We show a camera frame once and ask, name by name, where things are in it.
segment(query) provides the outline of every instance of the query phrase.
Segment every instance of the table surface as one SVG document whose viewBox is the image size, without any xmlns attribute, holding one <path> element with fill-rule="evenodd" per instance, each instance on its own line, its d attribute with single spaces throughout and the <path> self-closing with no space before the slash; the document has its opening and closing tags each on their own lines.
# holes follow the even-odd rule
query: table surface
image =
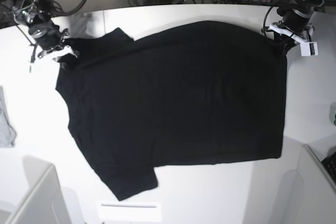
<svg viewBox="0 0 336 224">
<path fill-rule="evenodd" d="M 201 20 L 227 22 L 259 33 L 267 9 L 239 5 L 134 7 L 58 17 L 54 22 L 61 29 L 69 28 L 72 37 L 86 38 L 120 27 L 139 39 Z M 273 10 L 268 23 L 280 19 Z M 320 159 L 336 146 L 336 127 L 331 121 L 336 110 L 336 19 L 318 13 L 312 22 L 320 55 L 301 57 L 299 48 L 288 53 L 286 127 L 280 159 L 159 167 L 155 169 L 159 188 L 127 201 L 160 202 L 163 223 L 268 223 L 279 181 L 285 172 L 297 168 L 302 144 L 308 143 Z M 32 47 L 26 38 L 16 27 L 0 30 L 0 37 L 0 86 L 17 131 L 15 148 L 0 150 L 0 162 L 7 164 L 0 167 L 0 176 L 10 181 L 0 183 L 0 200 L 15 205 L 27 189 L 24 175 L 12 171 L 22 170 L 21 157 L 29 154 L 54 163 L 61 185 L 76 191 L 86 222 L 100 223 L 96 201 L 116 198 L 89 167 L 68 131 L 68 109 L 55 90 L 58 64 L 41 60 L 29 73 Z"/>
</svg>

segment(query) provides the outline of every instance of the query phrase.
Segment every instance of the black t-shirt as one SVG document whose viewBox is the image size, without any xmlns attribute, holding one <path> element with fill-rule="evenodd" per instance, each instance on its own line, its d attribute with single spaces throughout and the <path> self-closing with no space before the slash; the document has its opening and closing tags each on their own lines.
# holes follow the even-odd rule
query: black t-shirt
<svg viewBox="0 0 336 224">
<path fill-rule="evenodd" d="M 69 130 L 119 200 L 155 188 L 154 167 L 280 157 L 287 59 L 262 35 L 198 22 L 67 43 L 81 53 L 56 87 Z"/>
</svg>

